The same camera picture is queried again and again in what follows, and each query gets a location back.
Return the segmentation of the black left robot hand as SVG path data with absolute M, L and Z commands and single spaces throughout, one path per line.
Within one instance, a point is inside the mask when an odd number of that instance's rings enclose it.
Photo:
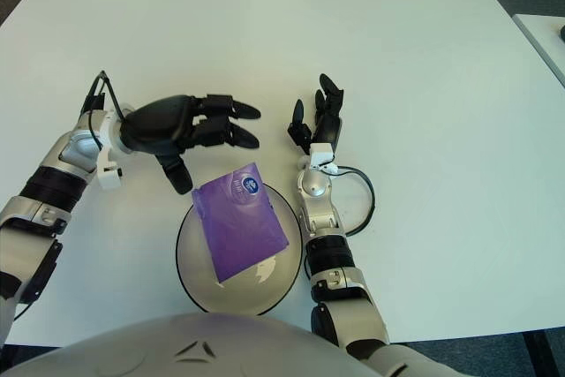
M 120 139 L 131 151 L 153 155 L 175 191 L 186 194 L 193 183 L 182 154 L 197 146 L 223 144 L 256 149 L 260 141 L 230 120 L 260 117 L 258 109 L 227 94 L 180 94 L 128 114 L 120 127 Z

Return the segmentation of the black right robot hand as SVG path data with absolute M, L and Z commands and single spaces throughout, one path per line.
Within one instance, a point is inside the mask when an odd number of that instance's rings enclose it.
M 288 126 L 288 134 L 296 146 L 301 147 L 306 155 L 310 153 L 313 143 L 328 143 L 333 150 L 340 137 L 342 119 L 340 111 L 343 106 L 344 91 L 337 87 L 335 82 L 325 73 L 319 78 L 320 88 L 314 95 L 315 128 L 312 132 L 308 125 L 303 122 L 304 104 L 297 100 L 291 122 Z

